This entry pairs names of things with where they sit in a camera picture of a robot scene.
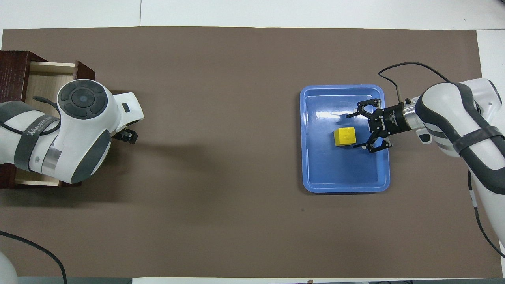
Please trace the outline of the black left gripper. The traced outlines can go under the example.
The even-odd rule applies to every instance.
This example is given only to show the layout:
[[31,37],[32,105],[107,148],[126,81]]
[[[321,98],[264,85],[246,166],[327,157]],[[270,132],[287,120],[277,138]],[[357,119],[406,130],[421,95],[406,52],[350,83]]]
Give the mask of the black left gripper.
[[131,129],[123,129],[122,131],[112,135],[112,138],[114,140],[128,142],[129,144],[135,144],[137,142],[138,135],[135,131]]

